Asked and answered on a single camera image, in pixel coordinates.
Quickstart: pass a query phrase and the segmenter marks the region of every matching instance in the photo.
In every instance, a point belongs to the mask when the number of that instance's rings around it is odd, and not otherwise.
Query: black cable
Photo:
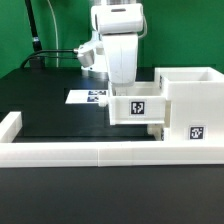
[[[32,57],[44,53],[74,53],[74,50],[41,50],[30,54],[28,57]]]
[[[39,58],[59,58],[59,59],[77,59],[77,57],[58,57],[58,56],[47,56],[47,55],[40,55],[40,56],[38,56]],[[28,58],[26,58],[23,62],[22,62],[22,64],[20,65],[20,68],[21,69],[24,69],[24,67],[25,67],[25,65],[27,64],[27,62],[30,60],[30,59],[33,59],[33,58],[37,58],[37,56],[29,56]]]
[[[25,3],[26,3],[27,13],[29,17],[29,22],[30,22],[31,33],[33,36],[33,49],[34,51],[40,51],[42,50],[42,45],[37,34],[37,27],[36,27],[36,23],[34,19],[32,4],[30,0],[25,0]]]

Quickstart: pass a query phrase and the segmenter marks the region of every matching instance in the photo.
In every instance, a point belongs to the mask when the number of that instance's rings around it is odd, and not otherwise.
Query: white container
[[[155,83],[169,102],[164,140],[224,139],[224,76],[212,68],[156,68]]]
[[[126,96],[114,96],[109,85],[108,94],[111,125],[164,123],[166,101],[154,83],[136,82]]]

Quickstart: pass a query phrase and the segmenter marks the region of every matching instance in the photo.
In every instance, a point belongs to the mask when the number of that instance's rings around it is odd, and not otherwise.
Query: green wall
[[[51,0],[61,49],[90,38],[87,0]],[[139,66],[212,66],[224,73],[223,0],[145,0],[148,36],[139,46]],[[46,0],[32,0],[44,49],[55,48],[54,26]],[[0,76],[18,68],[32,53],[25,1],[0,1]],[[47,61],[54,66],[55,61]],[[80,66],[63,61],[61,66]]]

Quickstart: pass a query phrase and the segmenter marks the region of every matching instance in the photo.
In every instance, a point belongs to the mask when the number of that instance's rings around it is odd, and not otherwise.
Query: black mat
[[[223,224],[220,166],[0,169],[0,223]]]
[[[140,69],[137,77],[152,80],[153,69]],[[0,111],[22,111],[23,130],[16,142],[48,137],[49,141],[153,140],[146,125],[110,126],[108,108],[65,104],[70,89],[107,89],[107,85],[83,77],[80,69],[17,69],[0,80]]]
[[[0,112],[0,123],[4,120],[7,114],[8,114],[7,112]]]

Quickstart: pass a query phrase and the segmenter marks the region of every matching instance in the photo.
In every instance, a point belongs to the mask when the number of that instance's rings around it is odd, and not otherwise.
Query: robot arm
[[[101,35],[113,87],[132,86],[136,78],[138,35],[143,29],[141,4],[93,6],[93,28]]]
[[[74,50],[77,53],[77,58],[81,65],[86,68],[94,64],[94,49],[95,44],[93,42],[85,43]]]

